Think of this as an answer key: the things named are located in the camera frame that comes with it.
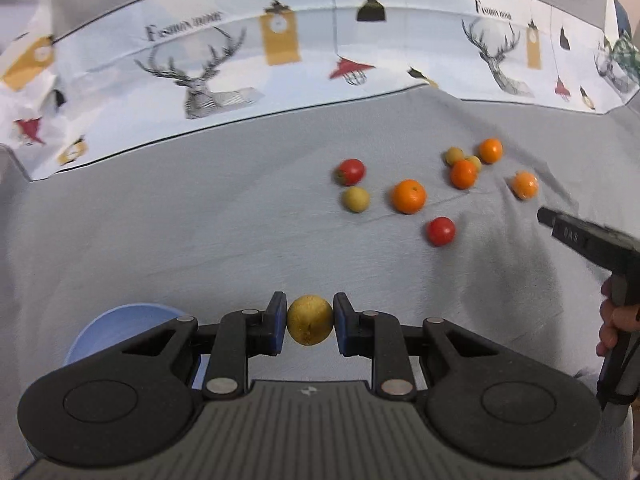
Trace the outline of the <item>person right hand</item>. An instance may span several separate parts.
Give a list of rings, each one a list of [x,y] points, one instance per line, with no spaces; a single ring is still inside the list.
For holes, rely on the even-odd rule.
[[[616,307],[612,300],[613,278],[610,276],[601,287],[604,297],[600,305],[602,325],[599,330],[599,342],[596,347],[597,356],[603,358],[612,350],[621,333],[634,333],[639,330],[639,306]]]

